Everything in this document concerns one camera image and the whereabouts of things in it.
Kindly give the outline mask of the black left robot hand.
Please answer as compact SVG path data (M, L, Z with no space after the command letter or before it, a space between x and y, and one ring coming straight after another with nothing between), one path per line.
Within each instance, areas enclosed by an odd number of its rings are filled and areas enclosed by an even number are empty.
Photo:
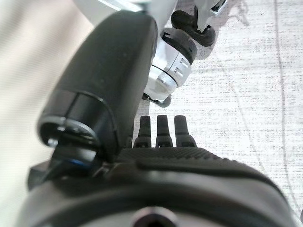
M51 158L32 166L18 227L294 227L290 206L264 174L198 148L186 118L134 117L158 29L144 13L120 11L86 38L37 122Z

